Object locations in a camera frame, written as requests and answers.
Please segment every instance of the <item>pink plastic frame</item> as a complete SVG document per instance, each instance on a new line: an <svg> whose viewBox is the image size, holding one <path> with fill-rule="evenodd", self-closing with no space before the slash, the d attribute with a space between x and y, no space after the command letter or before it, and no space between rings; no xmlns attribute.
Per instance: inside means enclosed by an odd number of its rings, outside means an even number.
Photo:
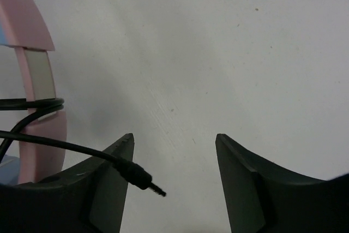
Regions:
<svg viewBox="0 0 349 233"><path fill-rule="evenodd" d="M16 51L27 101L55 98L55 85L47 55L47 51L54 51L55 46L34 0L0 0L0 29L6 40L6 43L0 45L13 47ZM40 83L38 80L41 77L45 79ZM59 111L37 120L28 125L23 133L66 141L65 112ZM19 184L37 182L62 170L65 150L26 142L20 142L19 146Z"/></svg>

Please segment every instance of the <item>wire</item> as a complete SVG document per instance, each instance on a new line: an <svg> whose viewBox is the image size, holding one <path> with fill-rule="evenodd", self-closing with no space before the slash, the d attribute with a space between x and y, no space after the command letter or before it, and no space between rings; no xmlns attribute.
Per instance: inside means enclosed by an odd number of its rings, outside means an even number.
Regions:
<svg viewBox="0 0 349 233"><path fill-rule="evenodd" d="M140 189L150 188L161 196L166 196L166 193L158 186L152 183L152 176L147 173L141 166L121 157L115 157L102 151L94 150L92 148L79 146L76 144L59 141L55 139L44 138L41 136L33 136L21 134L20 132L33 121L58 110L63 109L64 100L62 98L43 99L37 101L26 101L25 99L1 99L0 111L5 110L27 110L37 109L36 112L28 115L11 131L0 130L0 138L4 139L0 145L0 163L14 140L23 141L33 144L41 144L51 147L63 148L97 158L105 159L113 164L113 167L120 173L120 175L129 183L137 186Z"/></svg>

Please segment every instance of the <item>black connector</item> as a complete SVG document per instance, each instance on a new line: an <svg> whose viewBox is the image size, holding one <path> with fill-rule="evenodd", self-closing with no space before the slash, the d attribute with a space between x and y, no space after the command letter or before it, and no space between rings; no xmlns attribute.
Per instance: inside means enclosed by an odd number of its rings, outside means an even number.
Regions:
<svg viewBox="0 0 349 233"><path fill-rule="evenodd" d="M114 163L114 168L120 173L120 175L132 185L145 190L150 188L155 193L166 196L166 193L152 183L153 177L144 170L141 166L131 161L121 159L117 163Z"/></svg>

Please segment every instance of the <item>white table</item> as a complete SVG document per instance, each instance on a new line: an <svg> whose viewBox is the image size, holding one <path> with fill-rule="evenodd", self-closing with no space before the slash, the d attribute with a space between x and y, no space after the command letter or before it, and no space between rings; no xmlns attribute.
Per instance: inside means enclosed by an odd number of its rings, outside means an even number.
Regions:
<svg viewBox="0 0 349 233"><path fill-rule="evenodd" d="M168 191L130 186L122 233L230 232L217 133L302 174L349 172L349 0L35 1L69 141L102 150L133 132L134 160ZM0 55L0 98L22 97Z"/></svg>

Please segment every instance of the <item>black cable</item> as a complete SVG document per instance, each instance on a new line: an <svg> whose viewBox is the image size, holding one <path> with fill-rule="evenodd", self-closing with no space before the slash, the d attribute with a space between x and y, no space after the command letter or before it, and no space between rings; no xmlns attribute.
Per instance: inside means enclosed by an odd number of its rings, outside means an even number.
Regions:
<svg viewBox="0 0 349 233"><path fill-rule="evenodd" d="M11 131L1 131L0 138L4 139L0 145L0 163L14 140L24 141L33 144L41 144L51 147L63 148L66 150L76 151L90 156L105 159L113 164L113 167L120 175L129 183L139 187L140 189L150 188L161 196L166 193L158 186L152 183L152 176L147 173L141 166L121 157L115 157L102 151L92 148L79 146L76 144L59 141L55 139L44 138L41 136L32 136L21 134L25 126L31 122L63 108L64 100L61 98L44 99L37 101L26 101L25 99L1 99L0 111L4 110L27 110L37 109L36 112L22 119Z"/></svg>

